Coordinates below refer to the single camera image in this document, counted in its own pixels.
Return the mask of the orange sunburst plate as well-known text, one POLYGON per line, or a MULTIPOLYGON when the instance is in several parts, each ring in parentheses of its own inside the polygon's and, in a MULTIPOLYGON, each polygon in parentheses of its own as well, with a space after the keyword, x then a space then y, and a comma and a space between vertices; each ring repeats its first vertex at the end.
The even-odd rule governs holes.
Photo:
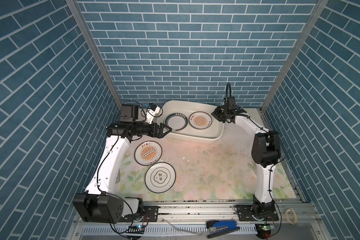
POLYGON ((213 119, 205 112, 194 112, 189 117, 189 123, 196 130, 205 130, 212 125, 213 119))
POLYGON ((158 162, 163 154, 161 145, 154 141, 141 143, 135 150, 135 161, 141 166, 151 166, 158 162))

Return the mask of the white plate black clover outline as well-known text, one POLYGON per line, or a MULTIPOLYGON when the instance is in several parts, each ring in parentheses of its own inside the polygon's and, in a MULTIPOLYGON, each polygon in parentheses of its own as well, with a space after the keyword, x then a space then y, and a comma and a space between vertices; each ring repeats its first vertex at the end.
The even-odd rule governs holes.
POLYGON ((176 171, 168 163, 152 165, 146 172, 146 187, 153 193, 162 194, 170 190, 176 181, 176 171))

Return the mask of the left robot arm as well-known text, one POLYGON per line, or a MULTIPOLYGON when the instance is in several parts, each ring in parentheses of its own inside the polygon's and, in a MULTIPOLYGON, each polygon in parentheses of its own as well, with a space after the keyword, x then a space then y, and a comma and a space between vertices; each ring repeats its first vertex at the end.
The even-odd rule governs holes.
POLYGON ((135 122, 116 123, 108 126, 106 144, 97 170, 81 194, 75 194, 73 205, 84 222, 116 224, 133 222, 144 215, 140 198, 122 198, 114 186, 133 137, 164 138, 172 129, 165 124, 135 122))

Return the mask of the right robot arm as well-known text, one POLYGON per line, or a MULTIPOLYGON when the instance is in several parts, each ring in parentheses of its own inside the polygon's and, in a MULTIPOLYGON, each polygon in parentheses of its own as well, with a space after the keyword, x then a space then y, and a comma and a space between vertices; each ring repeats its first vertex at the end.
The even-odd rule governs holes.
POLYGON ((279 133, 261 125, 236 104, 234 97, 225 97, 212 116, 222 123, 234 123, 254 138, 251 156, 257 165, 257 185, 253 196, 252 215, 257 220, 279 219, 278 206, 273 198, 273 168, 281 157, 279 133))

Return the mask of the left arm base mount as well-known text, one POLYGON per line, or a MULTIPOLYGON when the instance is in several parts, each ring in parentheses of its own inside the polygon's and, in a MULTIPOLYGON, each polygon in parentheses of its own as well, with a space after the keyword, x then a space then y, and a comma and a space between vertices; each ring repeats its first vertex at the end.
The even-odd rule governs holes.
POLYGON ((138 208, 136 213, 131 213, 129 207, 124 207, 123 215, 120 219, 122 223, 138 223, 138 222, 148 222, 155 223, 158 220, 159 207, 158 206, 144 206, 143 208, 138 208))

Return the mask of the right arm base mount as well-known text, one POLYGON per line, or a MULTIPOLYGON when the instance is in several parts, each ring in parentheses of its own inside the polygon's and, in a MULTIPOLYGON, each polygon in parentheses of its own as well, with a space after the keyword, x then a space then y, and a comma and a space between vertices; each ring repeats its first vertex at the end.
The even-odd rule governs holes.
POLYGON ((253 205, 235 205, 234 211, 238 215, 239 221, 278 221, 279 215, 273 203, 268 204, 253 204, 253 205))

